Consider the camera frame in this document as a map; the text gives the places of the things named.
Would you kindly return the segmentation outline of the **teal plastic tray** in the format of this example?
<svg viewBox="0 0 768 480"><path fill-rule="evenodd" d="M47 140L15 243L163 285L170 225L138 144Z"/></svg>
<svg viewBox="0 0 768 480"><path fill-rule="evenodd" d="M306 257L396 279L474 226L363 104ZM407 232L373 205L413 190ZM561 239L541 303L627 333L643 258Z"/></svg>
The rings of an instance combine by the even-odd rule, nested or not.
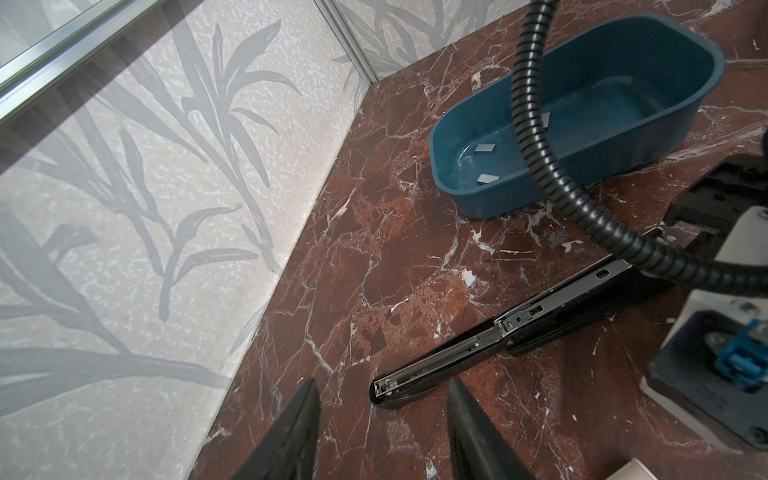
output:
<svg viewBox="0 0 768 480"><path fill-rule="evenodd" d="M720 82L724 53L659 15L602 23L548 51L541 82L547 136L582 186L654 162L680 146L703 98ZM543 200L512 124L510 77L448 110L429 138L436 186L464 215L488 219ZM495 143L491 153L476 153ZM499 179L479 184L480 174Z"/></svg>

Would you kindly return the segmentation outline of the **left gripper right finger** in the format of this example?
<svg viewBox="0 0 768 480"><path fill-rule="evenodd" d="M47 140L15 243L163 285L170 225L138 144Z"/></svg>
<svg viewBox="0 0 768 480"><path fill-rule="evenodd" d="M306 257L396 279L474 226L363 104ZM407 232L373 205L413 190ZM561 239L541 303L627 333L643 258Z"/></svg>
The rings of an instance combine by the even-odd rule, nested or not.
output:
<svg viewBox="0 0 768 480"><path fill-rule="evenodd" d="M458 378L448 383L447 428L454 479L534 479Z"/></svg>

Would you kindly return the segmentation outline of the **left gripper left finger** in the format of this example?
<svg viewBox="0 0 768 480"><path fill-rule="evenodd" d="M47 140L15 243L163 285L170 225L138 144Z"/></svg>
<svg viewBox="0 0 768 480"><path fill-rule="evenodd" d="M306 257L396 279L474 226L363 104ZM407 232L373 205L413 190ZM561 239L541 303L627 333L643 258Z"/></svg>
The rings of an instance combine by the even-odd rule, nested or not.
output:
<svg viewBox="0 0 768 480"><path fill-rule="evenodd" d="M312 479L320 412L319 389L310 378L231 479Z"/></svg>

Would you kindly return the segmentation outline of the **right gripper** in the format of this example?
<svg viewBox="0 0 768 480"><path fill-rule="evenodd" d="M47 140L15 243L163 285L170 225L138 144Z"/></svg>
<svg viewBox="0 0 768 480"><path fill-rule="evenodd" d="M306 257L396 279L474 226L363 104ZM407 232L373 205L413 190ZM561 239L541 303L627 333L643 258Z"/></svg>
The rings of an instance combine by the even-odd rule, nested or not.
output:
<svg viewBox="0 0 768 480"><path fill-rule="evenodd" d="M751 154L726 157L681 192L663 222L687 223L725 238L749 208L767 206L767 160Z"/></svg>

